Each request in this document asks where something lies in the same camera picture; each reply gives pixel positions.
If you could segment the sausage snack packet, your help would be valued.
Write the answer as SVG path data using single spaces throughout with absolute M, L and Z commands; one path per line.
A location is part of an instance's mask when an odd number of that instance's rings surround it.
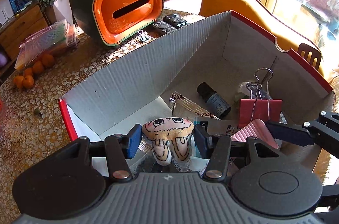
M 218 120 L 214 118 L 195 117 L 195 125 L 201 125 L 210 135 L 222 134 L 232 136 L 240 130 L 236 120 Z

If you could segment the pink binder clip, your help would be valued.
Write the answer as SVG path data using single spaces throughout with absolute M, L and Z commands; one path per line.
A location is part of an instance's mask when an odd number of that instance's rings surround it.
M 282 103 L 281 99 L 272 99 L 270 96 L 269 82 L 272 79 L 274 72 L 269 68 L 260 68 L 254 72 L 254 78 L 257 83 L 258 94 L 258 85 L 260 79 L 258 77 L 259 73 L 266 72 L 266 92 L 268 94 L 268 99 L 240 99 L 239 101 L 239 115 L 238 115 L 238 127 L 243 128 L 250 122 L 256 119 L 260 119 L 264 122 L 267 121 L 280 121 L 280 113 L 282 112 Z

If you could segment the dark essential oil bottle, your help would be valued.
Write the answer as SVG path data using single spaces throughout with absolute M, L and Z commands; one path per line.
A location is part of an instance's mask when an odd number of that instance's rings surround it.
M 196 91 L 204 100 L 209 112 L 211 112 L 218 119 L 225 118 L 231 111 L 231 106 L 206 82 L 202 82 L 196 88 Z

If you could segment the small cartoon plush charm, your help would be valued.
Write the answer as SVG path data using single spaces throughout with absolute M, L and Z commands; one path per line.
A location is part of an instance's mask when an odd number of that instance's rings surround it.
M 142 127 L 143 138 L 161 166 L 168 166 L 172 159 L 180 163 L 189 159 L 193 132 L 194 124 L 182 117 L 158 118 Z

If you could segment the white green snack bag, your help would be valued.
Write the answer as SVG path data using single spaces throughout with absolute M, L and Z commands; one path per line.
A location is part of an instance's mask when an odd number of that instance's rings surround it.
M 238 102 L 240 99 L 268 99 L 268 94 L 263 90 L 262 85 L 258 85 L 258 94 L 257 83 L 256 82 L 242 82 L 238 85 L 236 94 L 234 96 L 234 101 Z

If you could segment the blueberry bun packet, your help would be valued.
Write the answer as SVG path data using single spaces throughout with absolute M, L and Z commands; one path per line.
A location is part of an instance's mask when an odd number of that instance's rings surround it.
M 137 151 L 135 157 L 126 160 L 133 175 L 140 172 L 150 173 L 179 173 L 179 172 L 198 172 L 200 175 L 204 173 L 209 159 L 202 159 L 190 156 L 187 161 L 178 161 L 172 156 L 172 161 L 167 166 L 158 164 L 153 156 L 152 151 L 144 153 Z

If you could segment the small green object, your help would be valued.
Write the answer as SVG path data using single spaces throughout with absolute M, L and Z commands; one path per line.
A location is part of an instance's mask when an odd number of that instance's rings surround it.
M 35 109 L 34 112 L 33 112 L 34 115 L 42 118 L 43 117 L 43 114 L 41 113 L 40 109 Z

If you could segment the wooden chair back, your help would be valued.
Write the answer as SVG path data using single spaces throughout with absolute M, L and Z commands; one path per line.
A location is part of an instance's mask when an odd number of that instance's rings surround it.
M 298 47 L 297 53 L 304 58 L 312 67 L 319 71 L 322 54 L 319 50 L 309 46 L 306 43 L 302 43 Z

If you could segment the red cardboard box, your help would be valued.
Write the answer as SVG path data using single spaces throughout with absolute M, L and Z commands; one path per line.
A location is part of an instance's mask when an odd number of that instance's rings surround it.
M 96 141 L 169 115 L 172 93 L 202 104 L 196 92 L 202 82 L 232 103 L 240 83 L 263 77 L 264 67 L 272 68 L 270 96 L 283 101 L 288 122 L 301 124 L 332 110 L 336 96 L 324 77 L 236 12 L 194 22 L 96 68 L 59 105 L 71 140 L 86 136 Z

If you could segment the orange tangerine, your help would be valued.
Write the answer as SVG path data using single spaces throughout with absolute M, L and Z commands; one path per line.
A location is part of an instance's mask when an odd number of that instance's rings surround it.
M 44 65 L 40 60 L 36 61 L 32 66 L 32 71 L 36 75 L 40 75 L 44 72 Z
M 24 76 L 22 85 L 23 85 L 23 87 L 25 87 L 25 89 L 32 89 L 35 85 L 35 80 L 34 80 L 33 76 L 31 76 L 31 75 Z
M 46 68 L 51 68 L 55 65 L 55 58 L 50 54 L 44 54 L 41 58 L 41 62 Z
M 18 75 L 13 79 L 13 83 L 17 89 L 22 90 L 23 89 L 23 81 L 24 81 L 24 76 L 23 75 Z

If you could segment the black remote control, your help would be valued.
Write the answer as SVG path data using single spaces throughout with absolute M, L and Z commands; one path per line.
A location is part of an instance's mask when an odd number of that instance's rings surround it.
M 167 33 L 176 30 L 174 26 L 162 20 L 156 20 L 155 22 L 152 23 L 151 27 L 155 32 L 157 32 L 160 35 L 166 35 Z
M 175 27 L 176 29 L 189 25 L 189 22 L 179 14 L 173 13 L 163 17 L 163 21 Z

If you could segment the green orange tissue box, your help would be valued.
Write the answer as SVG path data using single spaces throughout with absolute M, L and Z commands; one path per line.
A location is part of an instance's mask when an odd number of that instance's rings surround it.
M 163 0 L 70 0 L 70 6 L 84 33 L 113 47 L 156 21 Z

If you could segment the wooden tv cabinet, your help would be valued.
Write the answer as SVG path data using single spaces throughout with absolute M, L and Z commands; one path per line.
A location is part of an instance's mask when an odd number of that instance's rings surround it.
M 50 25 L 36 0 L 1 26 L 1 84 L 14 72 L 19 46 L 32 34 Z

